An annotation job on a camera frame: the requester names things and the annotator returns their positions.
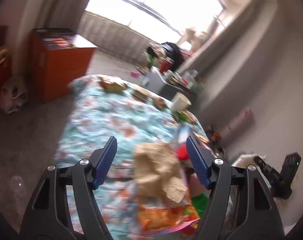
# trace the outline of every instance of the blue gripper pad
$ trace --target blue gripper pad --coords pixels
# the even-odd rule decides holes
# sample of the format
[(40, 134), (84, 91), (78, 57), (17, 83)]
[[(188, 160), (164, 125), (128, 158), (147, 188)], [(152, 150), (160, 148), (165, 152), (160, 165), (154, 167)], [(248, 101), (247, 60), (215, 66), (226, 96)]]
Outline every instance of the blue gripper pad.
[(115, 137), (112, 137), (107, 144), (105, 145), (104, 152), (95, 168), (96, 175), (93, 180), (93, 185), (96, 189), (104, 184), (104, 180), (107, 177), (107, 173), (117, 152), (117, 139)]
[(192, 141), (191, 137), (189, 136), (186, 140), (186, 148), (189, 159), (191, 160), (192, 166), (196, 172), (196, 175), (199, 179), (199, 182), (205, 186), (207, 189), (211, 189), (211, 181), (210, 177), (210, 170), (207, 167), (204, 159), (200, 155), (200, 150)]

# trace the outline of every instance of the floral bedspread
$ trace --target floral bedspread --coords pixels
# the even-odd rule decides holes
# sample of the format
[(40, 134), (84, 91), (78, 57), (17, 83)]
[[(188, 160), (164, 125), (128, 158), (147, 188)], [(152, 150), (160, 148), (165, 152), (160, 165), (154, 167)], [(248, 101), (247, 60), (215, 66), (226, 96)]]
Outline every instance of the floral bedspread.
[[(169, 109), (160, 111), (150, 100), (143, 103), (132, 96), (136, 85), (127, 82), (121, 93), (105, 92), (99, 84), (100, 75), (74, 80), (70, 87), (76, 93), (74, 110), (59, 141), (55, 161), (59, 168), (72, 166), (103, 148), (110, 136), (117, 139), (117, 154), (104, 185), (94, 191), (101, 214), (114, 239), (139, 235), (135, 216), (136, 205), (132, 180), (134, 147), (142, 142), (169, 142), (178, 123)], [(201, 125), (193, 130), (206, 136)], [(82, 232), (73, 192), (68, 187), (68, 202), (74, 229)]]

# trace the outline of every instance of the metal screw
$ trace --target metal screw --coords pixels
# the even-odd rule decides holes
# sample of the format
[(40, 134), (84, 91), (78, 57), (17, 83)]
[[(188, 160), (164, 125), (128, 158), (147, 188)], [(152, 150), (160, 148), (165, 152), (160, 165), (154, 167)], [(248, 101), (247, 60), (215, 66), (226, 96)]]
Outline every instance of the metal screw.
[(255, 171), (256, 167), (255, 167), (255, 165), (248, 165), (248, 169), (251, 171)]
[(88, 159), (82, 159), (81, 161), (80, 161), (80, 164), (81, 165), (87, 165), (89, 163), (89, 160)]
[(215, 159), (214, 162), (217, 164), (217, 165), (222, 165), (224, 163), (224, 161), (222, 159)]
[(49, 165), (49, 166), (47, 167), (47, 170), (53, 171), (55, 168), (56, 168), (56, 166), (53, 165), (53, 164), (51, 164), (51, 165)]

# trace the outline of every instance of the curtain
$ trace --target curtain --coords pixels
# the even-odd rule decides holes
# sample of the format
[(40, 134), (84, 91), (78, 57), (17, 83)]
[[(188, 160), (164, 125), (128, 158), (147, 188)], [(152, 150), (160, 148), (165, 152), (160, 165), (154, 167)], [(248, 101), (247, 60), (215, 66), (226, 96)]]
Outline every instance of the curtain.
[(76, 32), (89, 0), (45, 0), (37, 28), (70, 28)]

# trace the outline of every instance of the white plastic bag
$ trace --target white plastic bag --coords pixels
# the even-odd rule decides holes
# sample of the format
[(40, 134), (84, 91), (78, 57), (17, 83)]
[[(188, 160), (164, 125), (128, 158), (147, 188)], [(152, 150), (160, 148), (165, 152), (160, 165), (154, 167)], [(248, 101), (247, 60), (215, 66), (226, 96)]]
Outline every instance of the white plastic bag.
[(0, 91), (0, 108), (10, 114), (18, 111), (28, 102), (28, 93), (21, 76), (8, 79)]

